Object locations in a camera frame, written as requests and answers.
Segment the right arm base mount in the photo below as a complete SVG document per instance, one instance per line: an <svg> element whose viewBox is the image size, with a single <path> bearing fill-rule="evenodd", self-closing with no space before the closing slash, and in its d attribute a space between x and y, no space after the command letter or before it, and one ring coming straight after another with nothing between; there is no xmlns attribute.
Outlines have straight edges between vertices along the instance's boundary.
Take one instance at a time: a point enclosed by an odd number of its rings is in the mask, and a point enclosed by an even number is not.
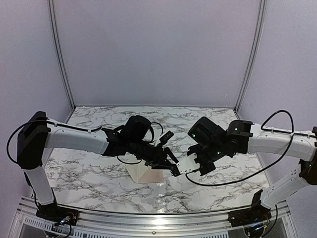
<svg viewBox="0 0 317 238"><path fill-rule="evenodd" d="M261 194L263 190L259 190L253 196L251 206L246 209L234 210L229 212L228 221L232 227L245 226L269 220L271 216L270 208L262 205Z"/></svg>

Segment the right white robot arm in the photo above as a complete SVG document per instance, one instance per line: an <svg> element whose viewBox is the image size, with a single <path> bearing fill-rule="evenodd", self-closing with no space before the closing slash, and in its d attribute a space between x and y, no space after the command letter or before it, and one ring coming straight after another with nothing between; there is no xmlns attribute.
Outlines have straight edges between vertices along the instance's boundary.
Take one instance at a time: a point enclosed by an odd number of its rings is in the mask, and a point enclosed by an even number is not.
<svg viewBox="0 0 317 238"><path fill-rule="evenodd" d="M256 222L279 201L298 190L317 183L317 130L295 131L269 128L247 120L234 120L227 129L207 117L200 118L188 135L196 141L189 148L188 156L195 153L195 162L200 164L200 173L214 170L215 161L237 153L270 153L281 158L290 156L299 159L299 165L273 184L255 193L252 205L245 217Z"/></svg>

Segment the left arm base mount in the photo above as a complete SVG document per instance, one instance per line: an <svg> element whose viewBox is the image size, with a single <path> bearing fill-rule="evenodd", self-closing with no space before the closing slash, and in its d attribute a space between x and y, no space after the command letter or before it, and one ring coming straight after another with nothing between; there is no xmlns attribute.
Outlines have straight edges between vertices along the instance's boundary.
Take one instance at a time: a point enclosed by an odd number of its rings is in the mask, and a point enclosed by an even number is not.
<svg viewBox="0 0 317 238"><path fill-rule="evenodd" d="M58 224L67 223L71 226L77 224L79 211L71 208L59 206L54 199L53 203L42 205L36 202L36 216L45 220L49 220Z"/></svg>

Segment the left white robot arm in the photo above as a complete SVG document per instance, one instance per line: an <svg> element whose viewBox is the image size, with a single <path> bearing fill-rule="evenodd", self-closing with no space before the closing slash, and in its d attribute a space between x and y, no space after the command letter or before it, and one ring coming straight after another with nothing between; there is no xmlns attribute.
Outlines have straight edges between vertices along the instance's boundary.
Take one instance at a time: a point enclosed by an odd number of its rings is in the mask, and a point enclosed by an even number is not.
<svg viewBox="0 0 317 238"><path fill-rule="evenodd" d="M152 130L152 122L143 116L131 116L126 124L115 129L103 126L87 129L54 121L47 118L45 112L38 111L18 130L17 163L43 206L44 214L57 221L63 213L43 168L42 156L46 148L87 151L106 157L129 153L152 169L170 170L172 175L178 176L178 160L165 147L173 133L168 131L159 138L157 145L153 145L153 140L144 140Z"/></svg>

